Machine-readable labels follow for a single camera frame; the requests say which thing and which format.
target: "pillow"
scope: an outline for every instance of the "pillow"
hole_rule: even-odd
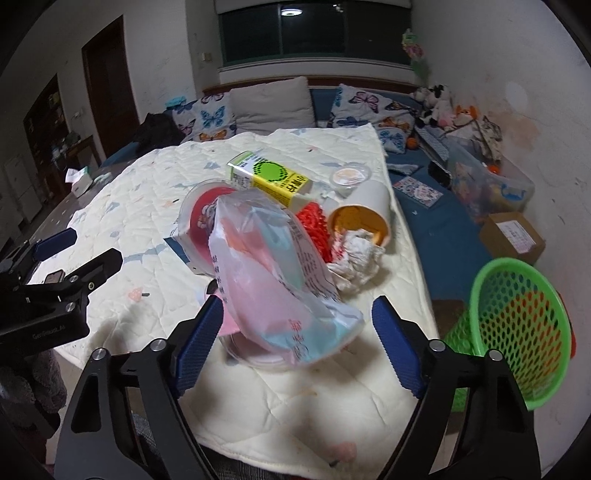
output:
[[[178,129],[185,134],[183,142],[223,140],[236,134],[229,95],[224,93],[176,106],[173,119]]]
[[[339,85],[328,127],[358,127],[371,123],[386,151],[404,153],[414,128],[413,109],[377,93]]]
[[[278,128],[314,128],[308,79],[298,77],[230,91],[237,133],[268,135]]]

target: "yellow juice box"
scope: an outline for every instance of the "yellow juice box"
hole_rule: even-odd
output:
[[[246,151],[228,162],[230,182],[237,189],[256,187],[286,207],[294,196],[308,193],[312,181],[276,162]]]

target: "cow plush toy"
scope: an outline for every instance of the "cow plush toy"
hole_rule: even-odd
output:
[[[445,85],[434,85],[431,88],[419,88],[411,94],[417,102],[423,104],[423,111],[417,118],[417,126],[453,127],[455,114],[449,88]]]

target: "plastic bag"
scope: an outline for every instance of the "plastic bag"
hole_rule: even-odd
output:
[[[290,365],[338,352],[362,330],[293,214],[257,189],[217,199],[209,237],[220,294],[241,332]]]

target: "white quilted mattress pad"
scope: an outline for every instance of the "white quilted mattress pad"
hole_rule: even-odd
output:
[[[258,371],[238,364],[215,342],[197,385],[180,404],[197,441],[228,457],[309,479],[373,480],[391,456],[416,405],[400,386],[371,323],[375,298],[386,295],[402,318],[437,337],[417,251],[392,191],[382,145],[370,125],[359,128],[250,132],[229,140],[187,142],[155,150],[130,165],[69,226],[73,247],[43,262],[32,283],[66,272],[109,248],[121,271],[90,295],[90,335],[59,353],[83,368],[95,348],[114,355],[166,338],[195,317],[210,281],[194,275],[167,246],[184,195],[197,183],[228,178],[226,163],[251,150],[327,183],[335,167],[355,161],[390,189],[394,238],[378,275],[346,299],[366,326],[341,353],[308,368]]]

